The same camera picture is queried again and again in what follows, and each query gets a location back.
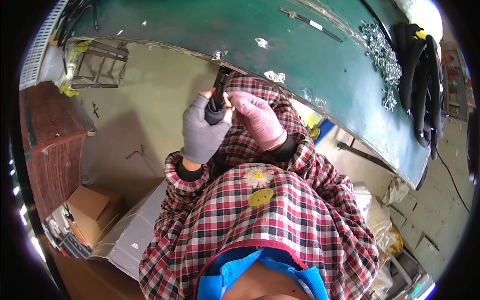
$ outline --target hand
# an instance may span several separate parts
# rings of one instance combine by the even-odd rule
[[[277,149],[285,142],[287,131],[265,100],[247,92],[230,92],[228,97],[242,114],[240,121],[264,151]]]
[[[194,102],[183,113],[183,147],[180,154],[188,163],[204,164],[218,150],[232,127],[232,109],[227,109],[223,120],[210,126],[205,121],[205,107],[215,89],[198,93]]]

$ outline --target green workbench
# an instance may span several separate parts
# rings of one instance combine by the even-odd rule
[[[406,21],[390,0],[369,0],[369,4],[391,33],[394,24]],[[290,19],[279,7],[323,25],[343,44],[299,19]],[[355,35],[362,20],[376,22],[360,1],[101,0],[97,15],[98,31],[87,10],[73,37],[123,39],[203,59],[220,50],[225,55],[216,62],[224,65],[264,78],[267,71],[284,73],[279,86],[303,102],[308,100],[353,134],[411,187],[420,182],[429,151],[417,142],[411,117],[400,103],[394,112],[382,105],[383,80]],[[270,48],[258,46],[256,38],[266,40]]]

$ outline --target sleeve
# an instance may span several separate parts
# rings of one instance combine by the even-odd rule
[[[350,179],[338,173],[323,155],[316,154],[310,137],[292,134],[298,147],[288,170],[302,177],[324,200],[340,235],[344,257],[332,298],[357,299],[370,287],[378,271],[378,249],[355,202]]]
[[[155,221],[154,237],[142,255],[139,282],[146,299],[183,299],[180,280],[169,268],[172,253],[183,224],[209,181],[209,164],[204,164],[203,175],[194,182],[178,176],[175,168],[181,161],[180,152],[168,155],[165,161],[167,196],[162,202],[162,213]]]

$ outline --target gray glove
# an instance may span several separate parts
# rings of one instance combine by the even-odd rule
[[[205,164],[218,150],[232,124],[226,121],[210,126],[205,121],[207,97],[198,93],[195,101],[183,113],[183,147],[180,154],[196,164]]]

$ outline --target wooden cabinet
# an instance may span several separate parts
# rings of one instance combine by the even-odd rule
[[[52,82],[20,92],[20,123],[28,176],[44,221],[81,184],[85,129]]]

